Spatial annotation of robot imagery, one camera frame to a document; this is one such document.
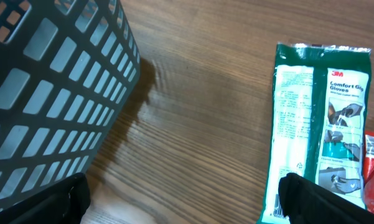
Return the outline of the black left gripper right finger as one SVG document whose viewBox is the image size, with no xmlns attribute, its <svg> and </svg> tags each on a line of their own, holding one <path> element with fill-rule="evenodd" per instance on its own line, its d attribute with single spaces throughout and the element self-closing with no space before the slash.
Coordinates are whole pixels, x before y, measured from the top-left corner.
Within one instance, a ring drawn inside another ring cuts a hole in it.
<svg viewBox="0 0 374 224">
<path fill-rule="evenodd" d="M 295 173 L 278 186 L 282 215 L 291 224 L 374 224 L 374 214 Z"/>
</svg>

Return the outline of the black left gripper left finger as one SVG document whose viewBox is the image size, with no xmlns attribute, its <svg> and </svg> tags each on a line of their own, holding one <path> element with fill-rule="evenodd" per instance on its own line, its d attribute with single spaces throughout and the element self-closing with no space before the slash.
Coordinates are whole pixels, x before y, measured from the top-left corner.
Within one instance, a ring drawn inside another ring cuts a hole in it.
<svg viewBox="0 0 374 224">
<path fill-rule="evenodd" d="M 91 204 L 84 173 L 76 173 L 0 212 L 0 224 L 81 223 Z"/>
</svg>

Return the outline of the red sachet packet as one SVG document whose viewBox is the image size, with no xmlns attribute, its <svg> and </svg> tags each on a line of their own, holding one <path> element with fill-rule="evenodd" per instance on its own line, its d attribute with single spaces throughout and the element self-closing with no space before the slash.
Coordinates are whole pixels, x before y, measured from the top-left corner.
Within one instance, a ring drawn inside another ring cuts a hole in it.
<svg viewBox="0 0 374 224">
<path fill-rule="evenodd" d="M 374 170 L 374 131 L 365 131 L 363 177 L 368 182 Z"/>
</svg>

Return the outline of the green 3M glove packet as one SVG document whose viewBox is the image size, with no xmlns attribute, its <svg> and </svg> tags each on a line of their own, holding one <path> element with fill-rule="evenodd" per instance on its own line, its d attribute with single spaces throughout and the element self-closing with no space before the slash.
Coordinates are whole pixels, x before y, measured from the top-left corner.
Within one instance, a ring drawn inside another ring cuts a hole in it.
<svg viewBox="0 0 374 224">
<path fill-rule="evenodd" d="M 260 223 L 287 223 L 279 181 L 292 172 L 358 207 L 371 50 L 338 45 L 276 47 L 268 179 Z"/>
</svg>

